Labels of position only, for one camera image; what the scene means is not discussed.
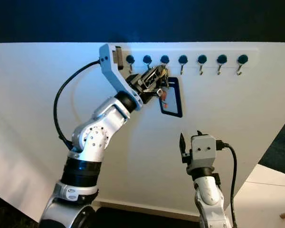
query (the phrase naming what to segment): dark blue background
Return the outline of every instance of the dark blue background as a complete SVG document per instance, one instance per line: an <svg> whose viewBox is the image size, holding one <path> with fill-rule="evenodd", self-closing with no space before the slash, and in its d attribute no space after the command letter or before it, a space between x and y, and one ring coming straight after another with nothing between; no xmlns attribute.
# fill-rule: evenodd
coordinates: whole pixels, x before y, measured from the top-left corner
<svg viewBox="0 0 285 228"><path fill-rule="evenodd" d="M285 42L285 0L0 0L0 42Z"/></svg>

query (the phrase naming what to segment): white wall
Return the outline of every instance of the white wall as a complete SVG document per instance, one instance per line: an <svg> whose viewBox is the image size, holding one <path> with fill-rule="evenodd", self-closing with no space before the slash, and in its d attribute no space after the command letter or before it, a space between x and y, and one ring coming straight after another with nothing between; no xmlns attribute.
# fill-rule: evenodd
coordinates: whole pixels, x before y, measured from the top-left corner
<svg viewBox="0 0 285 228"><path fill-rule="evenodd" d="M201 130L230 143L237 152L236 191L285 123L285 44L149 43L119 44L137 56L171 58L171 75L180 80L183 118L162 115L158 101L148 103L111 140L100 176L98 200L197 214L194 189L179 152L179 135ZM100 43L0 44L0 197L38 220L62 174L67 150L58 139L52 105L60 85L77 69L98 58ZM252 64L235 75L236 61L216 75L198 75L189 61L179 75L179 52L251 52ZM215 66L215 56L209 66ZM145 67L138 58L137 72ZM73 129L115 91L100 67L83 72L61 96L59 120L70 138ZM229 151L218 153L226 204L232 175Z"/></svg>

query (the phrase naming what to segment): wire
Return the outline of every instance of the wire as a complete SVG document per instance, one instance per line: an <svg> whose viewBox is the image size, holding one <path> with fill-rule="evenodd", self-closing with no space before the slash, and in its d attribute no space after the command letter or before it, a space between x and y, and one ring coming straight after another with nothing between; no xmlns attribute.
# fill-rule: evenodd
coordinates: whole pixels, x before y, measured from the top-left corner
<svg viewBox="0 0 285 228"><path fill-rule="evenodd" d="M67 81L64 82L64 84L62 84L62 86L59 88L57 94L56 94L56 97L55 97L55 100L54 100L54 108L53 108L53 116L54 116L54 124L55 124L55 127L56 127L56 130L57 130L57 133L58 133L58 136L59 136L59 139L61 139L64 144L67 146L67 148L69 150L72 149L72 142L69 141L62 133L61 129L60 129L60 126L59 126L59 123L58 123L58 117L57 117L57 104L58 104L58 99L60 97L60 94L62 92L62 90L66 87L66 85L72 81L72 79L74 77L76 77L80 72L84 71L85 69L89 68L90 66L93 66L95 64L100 64L100 61L94 61L92 63L89 63L87 65L85 65L84 67L82 67L81 69L77 70L71 77L69 77L67 79Z"/></svg>
<svg viewBox="0 0 285 228"><path fill-rule="evenodd" d="M232 183L231 183L231 192L230 192L230 207L231 207L231 216L232 216L232 223L233 228L237 228L237 222L236 222L236 216L234 213L234 206L233 206L233 198L234 198L234 186L236 184L236 177L237 177L237 167L238 167L238 161L237 161L237 155L232 146L230 146L228 143L224 144L224 147L227 147L231 150L232 157L233 157L233 176L232 176Z"/></svg>

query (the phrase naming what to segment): black cable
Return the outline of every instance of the black cable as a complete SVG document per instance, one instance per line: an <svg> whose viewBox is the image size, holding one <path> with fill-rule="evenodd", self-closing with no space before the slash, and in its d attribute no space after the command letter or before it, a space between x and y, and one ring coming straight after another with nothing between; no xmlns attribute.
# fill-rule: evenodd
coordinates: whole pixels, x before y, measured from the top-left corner
<svg viewBox="0 0 285 228"><path fill-rule="evenodd" d="M232 216L232 223L233 228L237 228L237 222L236 222L236 216L234 213L234 206L233 206L233 198L234 198L234 186L236 184L236 177L237 177L237 167L238 167L238 161L237 161L237 155L232 146L230 146L228 143L224 144L224 147L227 147L231 150L232 157L233 157L233 176L232 176L232 183L231 183L231 192L230 192L230 207L231 207L231 216Z"/></svg>
<svg viewBox="0 0 285 228"><path fill-rule="evenodd" d="M55 124L55 127L56 127L56 130L57 130L57 133L59 135L59 139L61 139L64 144L67 146L67 148L69 150L72 149L72 142L67 140L67 138L63 135L60 127L59 127L59 123L58 123L58 117L57 117L57 104L58 104L58 99L60 97L60 94L62 92L62 90L66 87L66 85L74 78L76 77L80 72L84 71L85 69L87 69L88 67L90 66L93 66L95 64L100 64L100 61L94 61L92 63L89 63L87 65L85 65L84 67L82 67L81 69L77 70L71 77L69 77L67 79L67 81L64 82L64 84L62 84L62 86L59 88L57 94L56 94L56 97L55 97L55 100L54 100L54 108L53 108L53 116L54 116L54 124Z"/></svg>

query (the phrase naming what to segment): white floor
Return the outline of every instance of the white floor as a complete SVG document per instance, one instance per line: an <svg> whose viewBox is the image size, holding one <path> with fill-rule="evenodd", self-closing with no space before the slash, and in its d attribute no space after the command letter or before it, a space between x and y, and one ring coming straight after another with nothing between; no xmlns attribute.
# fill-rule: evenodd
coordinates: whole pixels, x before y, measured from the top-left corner
<svg viewBox="0 0 285 228"><path fill-rule="evenodd" d="M257 165L234 199L239 228L285 228L285 174ZM229 218L230 207L226 210Z"/></svg>

